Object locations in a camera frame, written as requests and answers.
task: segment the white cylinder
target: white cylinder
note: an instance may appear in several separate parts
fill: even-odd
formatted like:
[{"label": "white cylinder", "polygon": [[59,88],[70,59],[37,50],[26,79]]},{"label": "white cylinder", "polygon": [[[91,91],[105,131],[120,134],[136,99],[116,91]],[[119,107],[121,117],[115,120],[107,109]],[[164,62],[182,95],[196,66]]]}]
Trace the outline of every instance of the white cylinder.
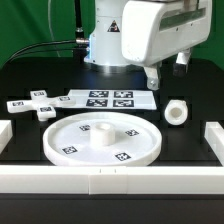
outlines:
[{"label": "white cylinder", "polygon": [[109,146],[115,142],[115,129],[110,123],[95,123],[90,129],[90,144],[92,146]]},{"label": "white cylinder", "polygon": [[181,125],[188,116],[188,108],[185,101],[171,100],[165,109],[165,118],[169,124]]}]

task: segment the white round platform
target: white round platform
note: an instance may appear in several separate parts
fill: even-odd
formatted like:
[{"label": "white round platform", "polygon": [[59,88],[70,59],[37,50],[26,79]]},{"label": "white round platform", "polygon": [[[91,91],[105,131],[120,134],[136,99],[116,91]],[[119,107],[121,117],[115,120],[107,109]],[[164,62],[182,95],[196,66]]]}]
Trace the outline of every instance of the white round platform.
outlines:
[{"label": "white round platform", "polygon": [[64,118],[43,136],[45,155],[59,166],[146,166],[158,157],[161,142],[161,133],[152,123],[114,112]]}]

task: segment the white robot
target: white robot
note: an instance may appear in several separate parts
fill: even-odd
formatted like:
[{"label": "white robot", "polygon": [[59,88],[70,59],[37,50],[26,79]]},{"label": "white robot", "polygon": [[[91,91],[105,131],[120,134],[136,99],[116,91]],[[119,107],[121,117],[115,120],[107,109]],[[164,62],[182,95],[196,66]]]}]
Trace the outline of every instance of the white robot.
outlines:
[{"label": "white robot", "polygon": [[208,38],[212,0],[95,0],[96,27],[85,62],[97,71],[143,67],[148,88],[159,88],[162,60],[178,54],[177,74],[187,71],[191,48]]}]

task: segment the green background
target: green background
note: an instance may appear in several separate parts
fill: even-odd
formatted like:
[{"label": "green background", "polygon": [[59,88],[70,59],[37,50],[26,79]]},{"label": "green background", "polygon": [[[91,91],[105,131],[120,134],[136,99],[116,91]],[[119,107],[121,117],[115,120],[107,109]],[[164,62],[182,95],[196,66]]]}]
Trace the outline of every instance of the green background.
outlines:
[{"label": "green background", "polygon": [[[81,0],[86,37],[94,29],[94,5],[94,0]],[[51,20],[55,40],[75,38],[73,0],[52,0]],[[0,29],[1,66],[17,50],[52,40],[48,26],[48,0],[0,0]],[[213,0],[211,34],[205,43],[194,48],[193,57],[210,59],[224,69],[223,51],[224,0]],[[72,56],[71,52],[60,52],[60,55]],[[38,56],[57,54],[41,53]]]}]

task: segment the black table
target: black table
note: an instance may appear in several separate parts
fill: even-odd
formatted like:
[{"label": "black table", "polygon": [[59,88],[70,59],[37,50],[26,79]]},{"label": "black table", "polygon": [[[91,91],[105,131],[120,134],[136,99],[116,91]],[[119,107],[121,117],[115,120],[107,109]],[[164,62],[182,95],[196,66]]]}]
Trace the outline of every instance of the black table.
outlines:
[{"label": "black table", "polygon": [[[206,121],[224,118],[224,71],[206,60],[192,60],[188,75],[172,76],[172,61],[161,68],[161,88],[154,92],[158,109],[116,110],[142,117],[161,131],[159,158],[151,166],[221,166],[204,139]],[[42,135],[56,120],[90,111],[56,109],[57,117],[39,122],[36,112],[9,114],[6,102],[30,99],[30,91],[49,97],[70,89],[147,90],[143,72],[103,74],[72,58],[30,58],[0,71],[0,119],[12,120],[13,138],[0,155],[1,165],[53,165],[42,147]],[[169,125],[164,110],[171,99],[187,102],[189,116],[178,127]],[[223,223],[222,195],[0,195],[1,223]]]}]

